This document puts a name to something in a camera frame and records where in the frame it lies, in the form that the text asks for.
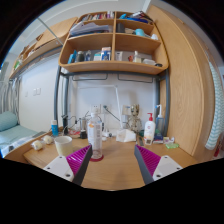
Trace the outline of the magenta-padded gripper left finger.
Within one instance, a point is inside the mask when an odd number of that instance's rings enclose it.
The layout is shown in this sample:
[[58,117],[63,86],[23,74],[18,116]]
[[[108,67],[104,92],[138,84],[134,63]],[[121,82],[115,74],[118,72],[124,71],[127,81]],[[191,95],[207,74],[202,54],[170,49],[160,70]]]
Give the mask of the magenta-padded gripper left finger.
[[92,156],[92,146],[88,145],[68,156],[58,156],[44,167],[56,176],[81,185]]

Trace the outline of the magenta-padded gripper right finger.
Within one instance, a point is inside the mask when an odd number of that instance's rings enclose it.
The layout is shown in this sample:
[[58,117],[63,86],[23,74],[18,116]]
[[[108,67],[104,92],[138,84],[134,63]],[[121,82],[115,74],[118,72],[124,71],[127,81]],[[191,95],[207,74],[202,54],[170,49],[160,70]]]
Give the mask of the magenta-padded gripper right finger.
[[137,159],[145,184],[152,183],[182,169],[182,167],[168,155],[159,156],[139,145],[135,146],[134,155]]

